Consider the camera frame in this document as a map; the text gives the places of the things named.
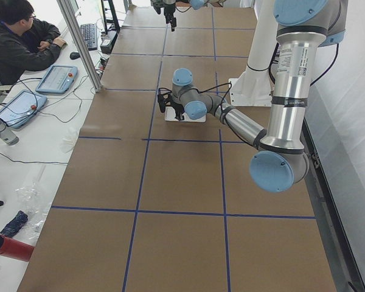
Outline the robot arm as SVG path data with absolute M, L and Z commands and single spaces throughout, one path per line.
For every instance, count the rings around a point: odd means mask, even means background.
M 191 0 L 191 1 L 182 1 L 184 3 L 188 3 L 194 10 L 198 10 L 207 4 L 213 4 L 216 7 L 221 7 L 224 1 L 202 1 L 202 0 Z M 176 1 L 161 1 L 159 4 L 160 9 L 164 9 L 164 17 L 166 24 L 170 24 L 171 31 L 174 32 L 177 26 L 176 17 L 174 13 L 176 11 Z
M 257 150 L 249 172 L 261 189 L 289 189 L 309 169 L 300 136 L 316 51 L 343 40 L 347 6 L 347 1 L 263 1 L 246 69 L 228 83 L 237 100 L 200 91 L 192 73 L 180 68 L 171 91 L 158 94 L 160 110 L 172 107 L 177 120 L 213 115 Z

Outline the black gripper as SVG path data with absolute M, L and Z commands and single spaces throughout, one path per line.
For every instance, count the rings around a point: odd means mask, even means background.
M 176 6 L 174 4 L 166 4 L 164 7 L 164 16 L 166 24 L 171 25 L 171 31 L 175 31 L 176 26 L 176 18 L 174 16 L 174 13 L 176 11 Z
M 181 104 L 175 102 L 171 102 L 170 105 L 175 110 L 175 119 L 178 121 L 184 121 L 184 107 Z

